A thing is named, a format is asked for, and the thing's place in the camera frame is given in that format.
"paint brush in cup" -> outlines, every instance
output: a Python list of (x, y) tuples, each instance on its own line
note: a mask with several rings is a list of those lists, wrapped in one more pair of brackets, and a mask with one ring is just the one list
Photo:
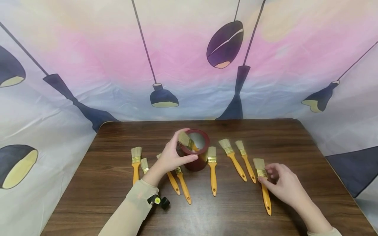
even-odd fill
[(142, 147), (131, 149), (131, 166), (134, 167), (133, 185), (139, 180), (139, 166), (141, 164)]
[(181, 132), (178, 135), (178, 142), (181, 143), (182, 145), (186, 146), (189, 150), (199, 151), (199, 149), (196, 147), (194, 141), (185, 132)]
[[(160, 155), (161, 155), (161, 153), (158, 154), (156, 156), (156, 158), (159, 159)], [(175, 190), (175, 192), (177, 193), (177, 195), (180, 195), (181, 194), (180, 193), (180, 189), (178, 188), (178, 184), (177, 184), (175, 178), (173, 177), (172, 173), (171, 172), (167, 172), (167, 175), (168, 175), (169, 182), (172, 185), (173, 190)]]
[(240, 140), (236, 141), (235, 144), (236, 144), (237, 148), (239, 149), (239, 151), (242, 155), (242, 158), (244, 159), (245, 165), (247, 166), (249, 176), (251, 177), (252, 181), (254, 183), (256, 183), (256, 176), (255, 176), (255, 173), (253, 172), (251, 164), (248, 161), (248, 155), (247, 155), (247, 152), (244, 149), (243, 141), (240, 141)]
[(189, 190), (186, 186), (186, 183), (184, 181), (183, 172), (181, 170), (181, 167), (176, 168), (176, 174), (178, 179), (180, 180), (181, 187), (183, 188), (183, 192), (186, 198), (186, 201), (189, 203), (189, 205), (192, 204), (192, 199), (190, 198)]
[[(255, 164), (257, 176), (268, 179), (268, 175), (266, 174), (266, 170), (265, 170), (264, 159), (254, 158), (253, 164)], [(271, 206), (271, 203), (270, 203), (270, 197), (269, 197), (268, 189), (266, 188), (266, 186), (264, 184), (261, 184), (261, 188), (262, 188), (262, 197), (264, 199), (264, 205), (265, 205), (266, 212), (268, 213), (268, 215), (271, 216), (272, 215), (272, 206)]]
[(146, 174), (147, 171), (148, 171), (148, 162), (147, 162), (147, 158), (143, 158), (141, 160), (141, 167), (142, 167), (142, 170), (143, 170), (143, 173)]
[(208, 165), (210, 166), (210, 180), (211, 180), (211, 191), (213, 196), (217, 195), (217, 177), (215, 175), (215, 166), (217, 165), (217, 148), (208, 148)]
[(234, 150), (231, 147), (230, 140), (228, 140), (228, 139), (222, 139), (222, 140), (219, 140), (218, 143), (225, 150), (226, 155), (232, 160), (232, 162), (233, 162), (233, 164), (234, 164), (237, 172), (239, 173), (240, 177), (245, 182), (247, 182), (247, 177), (245, 176), (245, 173), (244, 173), (242, 167), (240, 166), (239, 162), (235, 158), (235, 152), (234, 152)]

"left hand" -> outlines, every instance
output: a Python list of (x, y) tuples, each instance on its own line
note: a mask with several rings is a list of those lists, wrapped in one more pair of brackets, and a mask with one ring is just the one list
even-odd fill
[(178, 135), (181, 132), (186, 132), (188, 130), (189, 128), (185, 128), (175, 132), (172, 139), (166, 144), (163, 152), (161, 153), (161, 156), (156, 161), (154, 166), (159, 167), (159, 169), (166, 173), (176, 169), (181, 165), (190, 163), (198, 159), (197, 155), (188, 155), (180, 157), (177, 154), (176, 147), (178, 142)]

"wooden table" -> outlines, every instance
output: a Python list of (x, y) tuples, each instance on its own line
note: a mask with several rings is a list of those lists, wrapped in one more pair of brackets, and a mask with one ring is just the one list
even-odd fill
[(285, 163), (344, 236), (376, 235), (310, 135), (293, 119), (106, 123), (42, 235), (97, 235), (132, 187), (130, 149), (142, 146), (142, 156), (151, 166), (174, 131), (186, 127), (205, 131), (210, 145), (217, 147), (217, 196), (211, 193), (208, 167), (199, 172), (183, 167), (192, 205), (188, 205), (182, 190), (180, 196), (176, 195), (165, 176), (159, 188), (161, 196), (170, 200), (170, 208), (164, 211), (154, 207), (139, 235), (306, 235), (299, 216), (272, 194), (273, 213), (267, 215), (260, 185), (240, 178), (218, 144), (223, 138), (230, 139), (234, 150), (234, 142), (243, 140), (251, 163), (254, 157), (264, 158), (266, 163)]

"printed backdrop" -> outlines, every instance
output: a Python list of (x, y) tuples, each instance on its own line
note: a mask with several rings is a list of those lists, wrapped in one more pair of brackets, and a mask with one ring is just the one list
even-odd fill
[(378, 228), (378, 1), (0, 0), (0, 228), (39, 235), (107, 121), (296, 118)]

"dark red cup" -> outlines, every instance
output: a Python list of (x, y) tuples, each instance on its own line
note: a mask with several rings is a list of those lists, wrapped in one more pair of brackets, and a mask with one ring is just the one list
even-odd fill
[(177, 145), (177, 153), (179, 156), (187, 156), (187, 155), (198, 155), (198, 159), (185, 164), (185, 168), (187, 168), (190, 171), (200, 171), (203, 168), (205, 168), (206, 164), (208, 163), (208, 157), (206, 155), (206, 152), (209, 148), (210, 139), (209, 136), (203, 132), (202, 130), (188, 130), (186, 132), (188, 136), (193, 140), (196, 147), (199, 149), (199, 151), (191, 151), (186, 146), (183, 146), (181, 144)]

